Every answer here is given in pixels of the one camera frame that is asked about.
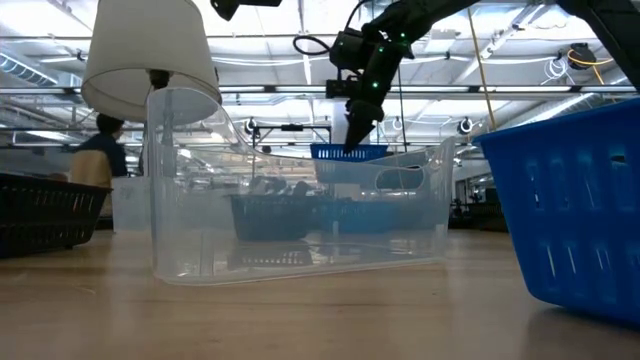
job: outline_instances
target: blue crate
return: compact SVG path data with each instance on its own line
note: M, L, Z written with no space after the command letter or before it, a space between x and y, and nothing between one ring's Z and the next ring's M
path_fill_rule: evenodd
M536 298L640 324L640 99L477 139Z
M340 162L366 162L384 157L387 152L387 145L358 145L349 154L345 154L341 144L311 144L311 157L316 160L316 175L318 181L325 184L359 184L367 177L362 174L362 167L336 167L331 161Z
M311 144L311 158L346 162L365 162L380 159L387 153L387 145L358 145L345 154L342 144Z
M317 216L324 231L337 222L342 234L380 234L393 230L396 208L392 202L329 200L319 204Z

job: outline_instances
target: black basket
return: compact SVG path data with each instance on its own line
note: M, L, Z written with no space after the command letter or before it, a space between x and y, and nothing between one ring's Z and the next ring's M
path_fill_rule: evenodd
M232 195L231 209L238 240L296 241L311 225L311 197Z
M111 189L0 174L0 258L88 242Z

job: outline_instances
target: wooden table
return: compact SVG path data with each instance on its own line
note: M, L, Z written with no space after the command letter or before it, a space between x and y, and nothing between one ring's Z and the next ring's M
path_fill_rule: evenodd
M640 359L640 332L531 298L507 235L450 237L446 264L179 287L98 233L0 262L0 359Z

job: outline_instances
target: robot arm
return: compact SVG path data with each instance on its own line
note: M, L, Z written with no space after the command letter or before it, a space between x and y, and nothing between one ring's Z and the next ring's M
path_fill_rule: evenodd
M357 6L368 2L362 0ZM338 69L351 70L355 80L327 81L327 97L345 96L349 130L345 151L355 148L382 121L382 103L403 57L413 58L411 44L433 24L479 0L399 0L360 31L345 28L329 59ZM218 14L230 20L239 5L279 6L282 0L211 0ZM568 13L585 20L616 60L629 81L640 90L640 13L631 0L556 0Z

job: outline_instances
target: white lampshade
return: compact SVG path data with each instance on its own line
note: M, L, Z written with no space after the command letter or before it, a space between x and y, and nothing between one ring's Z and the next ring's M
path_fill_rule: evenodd
M172 74L169 88L221 101L202 15L191 0L100 1L82 83L87 104L123 120L146 121L152 69ZM192 121L216 110L194 104Z

